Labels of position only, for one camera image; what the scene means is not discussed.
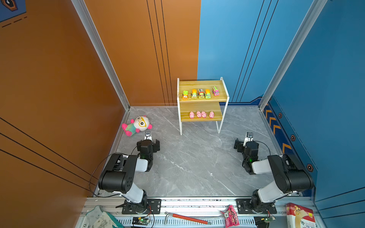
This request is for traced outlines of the orange green toy truck bottom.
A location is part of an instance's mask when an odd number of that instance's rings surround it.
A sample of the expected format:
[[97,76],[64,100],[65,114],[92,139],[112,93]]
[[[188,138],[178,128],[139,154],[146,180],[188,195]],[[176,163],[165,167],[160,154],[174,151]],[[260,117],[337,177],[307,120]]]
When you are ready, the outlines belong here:
[[191,93],[191,99],[196,99],[197,98],[197,95],[198,95],[197,90],[196,89],[193,89],[192,90],[192,93]]

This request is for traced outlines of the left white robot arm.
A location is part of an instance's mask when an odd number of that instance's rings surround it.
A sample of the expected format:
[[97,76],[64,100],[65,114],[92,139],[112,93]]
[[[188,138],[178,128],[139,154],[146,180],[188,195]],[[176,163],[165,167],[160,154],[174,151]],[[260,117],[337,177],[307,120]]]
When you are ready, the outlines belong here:
[[98,180],[98,187],[125,198],[123,204],[116,206],[123,214],[159,214],[161,200],[148,199],[146,191],[134,183],[134,177],[136,172],[151,170],[153,155],[160,150],[160,141],[139,141],[137,150],[139,155],[111,155]]

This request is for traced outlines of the green orange toy truck top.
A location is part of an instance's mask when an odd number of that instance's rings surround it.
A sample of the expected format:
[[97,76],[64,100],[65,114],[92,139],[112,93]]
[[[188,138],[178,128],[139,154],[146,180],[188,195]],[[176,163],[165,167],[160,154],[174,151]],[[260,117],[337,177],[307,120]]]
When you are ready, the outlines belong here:
[[205,98],[206,99],[211,99],[211,91],[210,91],[210,89],[206,89],[205,90]]

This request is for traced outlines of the pink toy truck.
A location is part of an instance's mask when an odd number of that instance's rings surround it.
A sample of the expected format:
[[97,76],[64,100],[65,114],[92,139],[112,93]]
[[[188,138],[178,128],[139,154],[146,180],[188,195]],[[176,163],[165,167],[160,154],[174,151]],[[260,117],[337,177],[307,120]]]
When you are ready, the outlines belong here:
[[220,95],[219,89],[216,86],[213,86],[213,95],[214,96],[219,96]]

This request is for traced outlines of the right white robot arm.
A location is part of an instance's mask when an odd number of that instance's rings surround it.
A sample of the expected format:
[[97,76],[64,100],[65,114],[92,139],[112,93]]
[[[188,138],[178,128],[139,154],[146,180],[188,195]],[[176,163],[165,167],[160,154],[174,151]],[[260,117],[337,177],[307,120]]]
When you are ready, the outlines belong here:
[[257,189],[250,199],[237,199],[239,214],[276,214],[275,203],[295,192],[314,187],[314,180],[294,155],[269,155],[258,159],[259,143],[250,137],[235,140],[234,149],[243,156],[242,167],[250,175],[272,174],[274,181]]

